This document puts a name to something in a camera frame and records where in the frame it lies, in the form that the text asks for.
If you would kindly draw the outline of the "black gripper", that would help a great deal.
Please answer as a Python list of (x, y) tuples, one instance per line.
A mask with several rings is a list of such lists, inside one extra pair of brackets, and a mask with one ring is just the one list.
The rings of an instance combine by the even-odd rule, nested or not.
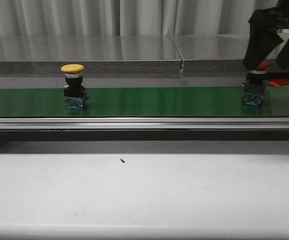
[[(278, 29), (289, 30), (289, 0), (279, 0), (274, 7), (256, 9), (249, 19), (250, 34), (243, 65), (254, 70), (283, 40)], [(289, 67), (289, 39), (276, 57), (281, 69)]]

